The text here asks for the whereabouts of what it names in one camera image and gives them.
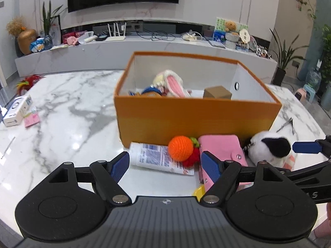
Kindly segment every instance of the dried flower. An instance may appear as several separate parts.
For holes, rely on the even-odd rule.
[[[23,18],[22,17],[13,18],[13,20],[10,21],[6,26],[6,30],[8,31],[8,33],[15,36],[15,37],[18,37],[19,34],[22,31],[24,31],[23,28],[25,28],[25,26],[23,24]]]

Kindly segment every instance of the black and white plush toy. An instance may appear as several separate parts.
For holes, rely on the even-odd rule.
[[[261,131],[251,138],[248,156],[255,165],[264,160],[274,167],[290,170],[295,162],[288,139],[269,131]]]

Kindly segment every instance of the power outlet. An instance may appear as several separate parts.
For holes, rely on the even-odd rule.
[[[143,25],[142,25],[142,23],[132,24],[132,26],[133,26],[133,30],[134,31],[137,31],[139,33],[142,33],[143,32]]]
[[[295,68],[299,68],[299,66],[300,66],[300,63],[298,63],[297,61],[293,61],[292,62],[292,66],[294,66]]]

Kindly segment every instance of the gold vase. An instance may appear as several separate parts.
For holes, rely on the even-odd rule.
[[[34,29],[25,30],[19,34],[17,41],[19,43],[19,49],[24,55],[31,53],[30,44],[37,40],[37,32]]]

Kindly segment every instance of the pink card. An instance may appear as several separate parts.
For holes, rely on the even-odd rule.
[[[38,113],[31,113],[26,118],[24,118],[24,126],[29,127],[36,123],[40,122],[39,114]]]

